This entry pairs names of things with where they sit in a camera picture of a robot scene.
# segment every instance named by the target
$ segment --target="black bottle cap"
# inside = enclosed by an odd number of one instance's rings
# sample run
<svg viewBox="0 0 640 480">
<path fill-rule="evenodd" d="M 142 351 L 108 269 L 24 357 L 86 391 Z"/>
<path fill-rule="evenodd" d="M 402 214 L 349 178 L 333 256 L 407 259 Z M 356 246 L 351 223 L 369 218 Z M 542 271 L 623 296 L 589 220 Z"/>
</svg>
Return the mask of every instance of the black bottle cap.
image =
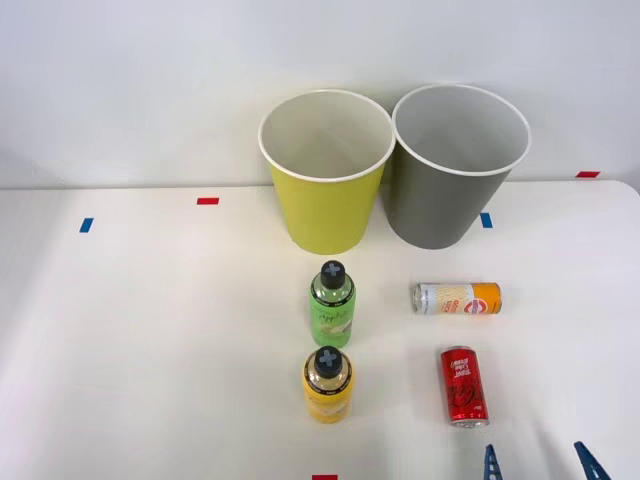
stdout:
<svg viewBox="0 0 640 480">
<path fill-rule="evenodd" d="M 342 370 L 342 354 L 335 347 L 322 347 L 316 352 L 313 365 L 322 378 L 334 378 Z"/>
<path fill-rule="evenodd" d="M 337 260 L 329 260 L 322 266 L 320 271 L 320 281 L 326 288 L 335 290 L 344 285 L 347 272 Z"/>
</svg>

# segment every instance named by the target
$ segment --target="cup rim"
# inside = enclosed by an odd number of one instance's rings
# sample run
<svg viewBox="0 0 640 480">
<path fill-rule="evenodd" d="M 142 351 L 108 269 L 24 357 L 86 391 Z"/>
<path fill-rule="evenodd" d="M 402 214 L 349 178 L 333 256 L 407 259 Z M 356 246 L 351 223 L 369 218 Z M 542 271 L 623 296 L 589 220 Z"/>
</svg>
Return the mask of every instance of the cup rim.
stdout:
<svg viewBox="0 0 640 480">
<path fill-rule="evenodd" d="M 271 158 L 271 155 L 269 155 L 267 153 L 267 150 L 264 147 L 264 144 L 262 142 L 262 133 L 263 133 L 263 129 L 264 129 L 264 126 L 265 126 L 267 120 L 269 119 L 271 114 L 273 114 L 273 112 L 275 112 L 279 107 L 281 107 L 285 103 L 289 102 L 290 100 L 293 100 L 294 98 L 303 97 L 305 95 L 312 95 L 314 93 L 339 93 L 339 94 L 344 94 L 344 95 L 349 95 L 349 96 L 352 96 L 352 97 L 356 97 L 356 98 L 358 98 L 360 100 L 365 100 L 367 103 L 371 104 L 373 107 L 375 107 L 381 113 L 383 113 L 384 114 L 384 118 L 387 120 L 387 122 L 389 124 L 389 131 L 391 132 L 391 144 L 389 145 L 389 148 L 387 149 L 386 153 L 382 156 L 382 158 L 380 160 L 378 160 L 375 164 L 373 164 L 372 166 L 370 166 L 369 168 L 366 168 L 365 170 L 363 170 L 361 172 L 354 173 L 353 175 L 347 175 L 346 177 L 335 177 L 335 178 L 333 178 L 333 177 L 332 178 L 309 177 L 307 175 L 302 175 L 300 173 L 296 173 L 296 172 L 294 172 L 292 170 L 289 170 L 289 169 L 283 167 L 278 162 L 276 162 L 273 158 Z M 339 183 L 339 182 L 347 182 L 349 180 L 355 180 L 357 178 L 364 177 L 365 175 L 367 175 L 367 174 L 377 170 L 381 166 L 383 166 L 385 164 L 385 162 L 391 156 L 391 153 L 393 152 L 393 149 L 396 146 L 396 134 L 395 134 L 395 129 L 393 128 L 393 122 L 391 120 L 391 116 L 389 115 L 389 112 L 387 112 L 384 108 L 382 108 L 382 106 L 378 102 L 375 102 L 375 101 L 371 100 L 369 97 L 365 97 L 364 95 L 360 95 L 359 93 L 351 92 L 349 90 L 342 90 L 342 89 L 339 89 L 339 88 L 321 88 L 321 89 L 317 89 L 317 90 L 312 90 L 310 92 L 305 92 L 305 93 L 302 93 L 302 94 L 299 94 L 299 95 L 293 95 L 293 96 L 285 99 L 284 101 L 278 103 L 276 106 L 274 106 L 262 118 L 262 121 L 260 122 L 260 127 L 258 128 L 258 145 L 260 145 L 260 151 L 262 152 L 262 155 L 264 155 L 264 157 L 269 161 L 269 163 L 272 166 L 274 166 L 275 168 L 277 168 L 278 170 L 280 170 L 281 172 L 283 172 L 283 173 L 285 173 L 285 174 L 287 174 L 289 176 L 292 176 L 292 177 L 297 178 L 299 180 L 306 180 L 308 182 L 315 182 L 315 183 Z"/>
<path fill-rule="evenodd" d="M 426 158 L 424 158 L 423 156 L 419 155 L 415 150 L 413 150 L 411 147 L 409 147 L 409 145 L 407 145 L 405 143 L 405 141 L 402 139 L 402 137 L 400 136 L 400 133 L 398 132 L 398 127 L 397 127 L 397 124 L 396 124 L 397 113 L 398 113 L 399 108 L 402 106 L 402 104 L 405 101 L 407 101 L 411 96 L 413 96 L 416 93 L 419 93 L 419 92 L 421 92 L 423 90 L 429 90 L 429 89 L 433 89 L 433 88 L 462 88 L 462 89 L 467 89 L 467 90 L 475 90 L 475 91 L 483 93 L 485 95 L 489 95 L 490 97 L 495 98 L 496 100 L 502 102 L 507 107 L 509 107 L 509 109 L 513 113 L 515 113 L 516 116 L 518 116 L 518 118 L 520 118 L 520 120 L 522 121 L 522 123 L 525 126 L 525 129 L 527 130 L 527 146 L 524 149 L 524 152 L 522 152 L 522 155 L 520 155 L 520 157 L 518 157 L 515 161 L 511 162 L 509 165 L 497 168 L 495 170 L 487 170 L 487 171 L 482 171 L 482 172 L 467 172 L 467 171 L 464 171 L 464 170 L 456 170 L 454 168 L 445 167 L 443 165 L 439 165 L 439 164 L 437 164 L 435 162 L 429 161 Z M 417 160 L 421 161 L 425 165 L 428 165 L 428 166 L 430 166 L 432 168 L 435 168 L 436 170 L 440 170 L 441 172 L 451 173 L 453 175 L 461 175 L 461 176 L 464 176 L 464 177 L 490 177 L 492 175 L 498 175 L 500 173 L 508 172 L 508 171 L 512 170 L 513 167 L 518 165 L 522 160 L 524 160 L 524 158 L 529 153 L 529 150 L 531 149 L 531 142 L 532 142 L 531 127 L 529 126 L 529 122 L 527 121 L 525 116 L 520 112 L 520 110 L 518 110 L 515 107 L 515 105 L 513 105 L 509 101 L 505 100 L 500 95 L 496 95 L 495 93 L 490 92 L 488 90 L 485 90 L 484 88 L 474 87 L 472 85 L 464 85 L 464 84 L 460 84 L 460 83 L 438 83 L 438 84 L 434 84 L 434 85 L 425 85 L 424 87 L 416 88 L 415 90 L 412 90 L 409 93 L 407 93 L 396 104 L 395 108 L 393 109 L 393 113 L 391 115 L 391 121 L 393 123 L 393 134 L 395 135 L 396 140 L 398 141 L 398 143 L 400 143 L 400 145 L 402 145 L 402 147 L 407 152 L 409 152 L 414 158 L 416 158 Z"/>
</svg>

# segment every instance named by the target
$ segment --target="red soda can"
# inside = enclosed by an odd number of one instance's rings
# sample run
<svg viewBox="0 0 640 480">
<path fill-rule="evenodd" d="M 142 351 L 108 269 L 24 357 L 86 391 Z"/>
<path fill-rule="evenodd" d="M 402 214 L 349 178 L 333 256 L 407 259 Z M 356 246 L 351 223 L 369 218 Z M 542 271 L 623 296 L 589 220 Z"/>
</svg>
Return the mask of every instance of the red soda can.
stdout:
<svg viewBox="0 0 640 480">
<path fill-rule="evenodd" d="M 465 428 L 488 425 L 476 352 L 469 347 L 451 347 L 440 359 L 451 424 Z"/>
</svg>

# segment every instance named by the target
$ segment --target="white wall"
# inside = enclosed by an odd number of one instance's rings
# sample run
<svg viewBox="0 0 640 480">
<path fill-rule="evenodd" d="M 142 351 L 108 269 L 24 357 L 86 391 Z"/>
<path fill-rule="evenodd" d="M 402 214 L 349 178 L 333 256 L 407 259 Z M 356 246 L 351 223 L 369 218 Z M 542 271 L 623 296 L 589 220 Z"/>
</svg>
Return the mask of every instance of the white wall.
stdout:
<svg viewBox="0 0 640 480">
<path fill-rule="evenodd" d="M 268 183 L 271 105 L 341 86 L 505 96 L 534 146 L 516 178 L 640 187 L 633 0 L 5 0 L 0 187 Z"/>
</svg>

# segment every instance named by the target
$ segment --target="orange and white can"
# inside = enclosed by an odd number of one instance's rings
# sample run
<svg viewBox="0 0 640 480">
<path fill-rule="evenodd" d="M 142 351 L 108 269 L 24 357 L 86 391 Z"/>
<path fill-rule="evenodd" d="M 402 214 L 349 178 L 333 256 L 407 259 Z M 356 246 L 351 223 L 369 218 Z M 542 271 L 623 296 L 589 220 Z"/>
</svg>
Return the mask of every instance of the orange and white can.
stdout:
<svg viewBox="0 0 640 480">
<path fill-rule="evenodd" d="M 425 315 L 487 315 L 500 311 L 502 293 L 497 283 L 419 283 L 413 292 L 413 304 Z"/>
</svg>

